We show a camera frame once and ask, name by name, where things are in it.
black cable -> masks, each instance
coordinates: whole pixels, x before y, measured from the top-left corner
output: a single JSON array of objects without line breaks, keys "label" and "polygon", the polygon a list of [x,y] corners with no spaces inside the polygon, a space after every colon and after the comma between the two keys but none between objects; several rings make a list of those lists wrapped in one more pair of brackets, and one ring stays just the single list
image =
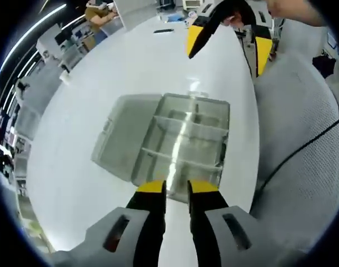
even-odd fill
[{"label": "black cable", "polygon": [[245,48],[244,48],[244,45],[243,45],[243,40],[242,40],[242,38],[240,38],[240,41],[241,41],[241,44],[242,44],[243,55],[245,56],[245,59],[246,59],[248,68],[250,69],[250,74],[251,74],[251,77],[252,77],[251,66],[250,66],[250,64],[248,63],[248,59],[247,59],[247,56],[246,56],[246,52],[245,52]]},{"label": "black cable", "polygon": [[311,145],[312,143],[314,143],[316,140],[318,140],[320,137],[322,137],[323,135],[325,135],[326,133],[328,133],[331,129],[333,129],[335,126],[337,126],[339,124],[339,119],[334,122],[331,126],[329,126],[328,128],[326,128],[324,131],[322,131],[321,133],[319,133],[316,137],[314,137],[313,139],[311,139],[310,141],[306,142],[304,145],[302,145],[299,149],[297,149],[296,151],[294,151],[293,153],[291,153],[288,157],[286,157],[275,169],[274,171],[272,171],[272,173],[268,176],[268,178],[265,180],[265,182],[263,183],[263,185],[260,187],[260,189],[258,189],[257,193],[255,194],[255,196],[253,197],[253,201],[252,201],[252,206],[251,206],[251,210],[253,209],[253,207],[255,206],[255,204],[257,203],[258,199],[260,199],[260,197],[263,194],[263,191],[265,189],[265,187],[267,186],[267,184],[272,180],[272,178],[274,177],[274,175],[281,169],[281,167],[291,158],[293,158],[298,152],[302,151],[303,149],[305,149],[308,145]]}]

glossy table surface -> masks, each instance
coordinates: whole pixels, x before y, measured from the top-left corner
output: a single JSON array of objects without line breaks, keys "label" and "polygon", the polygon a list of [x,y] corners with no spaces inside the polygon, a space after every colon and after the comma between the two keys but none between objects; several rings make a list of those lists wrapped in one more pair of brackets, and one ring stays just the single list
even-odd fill
[{"label": "glossy table surface", "polygon": [[[153,34],[157,29],[174,32]],[[230,103],[230,125],[220,192],[249,212],[256,187],[259,131],[255,93],[240,43],[219,26],[193,59],[186,55],[184,23],[152,18],[121,29],[93,49],[61,84],[41,119],[27,170],[27,189],[41,227],[56,250],[70,250],[86,230],[136,187],[91,161],[104,122],[126,94],[188,91]],[[196,266],[188,206],[167,200],[159,266]]]}]

small black object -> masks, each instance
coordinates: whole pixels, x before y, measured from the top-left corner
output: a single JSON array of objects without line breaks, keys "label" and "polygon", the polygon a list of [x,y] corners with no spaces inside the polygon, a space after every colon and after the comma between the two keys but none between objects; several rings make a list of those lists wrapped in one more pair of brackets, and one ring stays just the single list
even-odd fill
[{"label": "small black object", "polygon": [[313,58],[313,66],[320,72],[321,76],[326,79],[334,73],[336,59],[328,56],[318,56]]},{"label": "small black object", "polygon": [[173,32],[174,29],[158,29],[154,31],[153,33],[164,33],[164,32]]},{"label": "small black object", "polygon": [[67,73],[69,73],[69,69],[66,67],[66,65],[62,64],[61,69],[65,70],[65,71],[67,71]]}]

gray mesh chair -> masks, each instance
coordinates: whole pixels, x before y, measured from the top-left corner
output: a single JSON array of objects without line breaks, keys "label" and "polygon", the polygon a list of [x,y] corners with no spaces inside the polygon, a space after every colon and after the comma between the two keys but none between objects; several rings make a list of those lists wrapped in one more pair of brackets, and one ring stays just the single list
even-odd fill
[{"label": "gray mesh chair", "polygon": [[[257,79],[258,187],[289,154],[339,119],[336,100],[309,62],[284,55]],[[309,250],[339,208],[339,125],[291,158],[252,207],[277,242]]]}]

ceiling light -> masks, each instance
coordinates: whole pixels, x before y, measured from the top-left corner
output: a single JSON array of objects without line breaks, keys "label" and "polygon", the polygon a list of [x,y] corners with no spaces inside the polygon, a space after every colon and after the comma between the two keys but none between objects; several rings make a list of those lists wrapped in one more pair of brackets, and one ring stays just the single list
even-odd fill
[{"label": "ceiling light", "polygon": [[7,63],[7,61],[9,60],[10,56],[14,53],[14,51],[16,50],[16,48],[21,44],[22,41],[24,41],[24,39],[37,27],[39,26],[42,22],[44,22],[45,20],[47,20],[50,16],[54,15],[55,13],[57,13],[58,11],[64,9],[67,6],[67,4],[63,4],[60,7],[56,8],[54,11],[51,11],[49,14],[47,14],[46,16],[44,16],[42,19],[40,19],[38,22],[36,22],[26,33],[24,33],[24,35],[19,39],[19,41],[17,41],[17,43],[13,46],[13,48],[10,50],[9,54],[7,55],[7,57],[5,58],[4,62],[1,65],[0,68],[0,74],[2,72],[2,70],[4,69],[5,64]]},{"label": "ceiling light", "polygon": [[45,0],[44,4],[42,5],[39,14],[43,11],[43,9],[45,8],[45,6],[47,5],[49,0]]},{"label": "ceiling light", "polygon": [[31,72],[32,68],[36,65],[36,62],[32,63],[32,65],[30,66],[30,68],[27,70],[27,72],[25,73],[25,76],[28,76],[28,74]]},{"label": "ceiling light", "polygon": [[14,93],[13,98],[12,98],[12,100],[11,100],[9,106],[8,106],[7,114],[9,114],[9,111],[10,111],[12,105],[13,105],[13,101],[14,101],[14,99],[15,99],[15,95],[16,95],[16,92]]},{"label": "ceiling light", "polygon": [[7,95],[7,98],[5,99],[4,106],[3,106],[3,110],[5,110],[5,106],[7,105],[9,96],[10,96],[10,94],[12,93],[13,88],[14,88],[14,85],[12,86],[12,88],[10,88],[10,91],[9,91],[9,93],[8,93],[8,95]]},{"label": "ceiling light", "polygon": [[18,78],[21,77],[21,74],[24,72],[24,70],[26,69],[27,65],[30,64],[31,60],[33,60],[33,58],[38,54],[38,51],[36,51],[31,58],[26,62],[25,66],[21,69],[20,73],[18,74]]},{"label": "ceiling light", "polygon": [[74,24],[75,22],[79,21],[81,18],[84,18],[84,17],[85,17],[85,15],[81,15],[80,17],[78,17],[78,18],[72,20],[70,23],[68,23],[67,25],[65,25],[64,27],[62,27],[61,30],[66,29],[67,27],[69,27],[70,25]]}]

